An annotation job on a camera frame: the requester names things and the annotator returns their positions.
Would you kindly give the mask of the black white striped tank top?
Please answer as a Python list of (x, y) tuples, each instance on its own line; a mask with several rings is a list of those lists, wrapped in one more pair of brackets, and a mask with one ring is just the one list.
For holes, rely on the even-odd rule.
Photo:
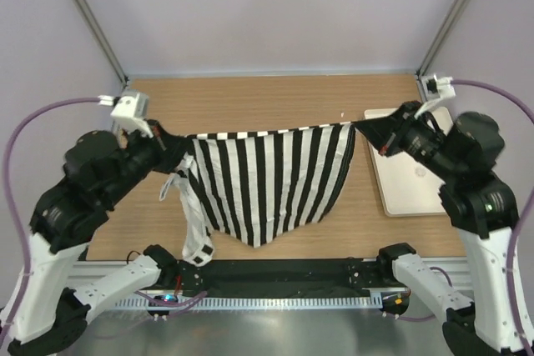
[(160, 190), (176, 187), (186, 220), (182, 259), (201, 267), (214, 232), (251, 248), (319, 223), (335, 206), (350, 171), (353, 123), (188, 138)]

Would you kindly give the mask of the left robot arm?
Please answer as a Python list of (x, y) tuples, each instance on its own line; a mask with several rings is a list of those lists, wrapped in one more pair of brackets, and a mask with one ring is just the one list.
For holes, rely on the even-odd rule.
[(63, 178), (37, 201), (30, 219), (30, 269), (1, 314), (11, 355), (51, 355), (77, 341), (102, 312), (144, 288), (170, 288), (179, 262), (159, 245), (100, 280), (70, 288), (68, 276), (115, 206), (151, 172), (172, 173), (191, 142), (156, 121), (120, 147), (108, 131), (84, 134), (64, 156)]

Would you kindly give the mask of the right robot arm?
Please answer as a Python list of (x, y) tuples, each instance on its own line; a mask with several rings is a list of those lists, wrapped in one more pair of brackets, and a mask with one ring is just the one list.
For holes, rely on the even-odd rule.
[(498, 124), (466, 112), (444, 131), (415, 101), (355, 126), (381, 156), (405, 153), (442, 181), (438, 195), (464, 245), (473, 296), (442, 282), (406, 243), (379, 251), (379, 281), (410, 289), (439, 320), (455, 355), (532, 354), (533, 324), (515, 259), (516, 197), (494, 172), (505, 147)]

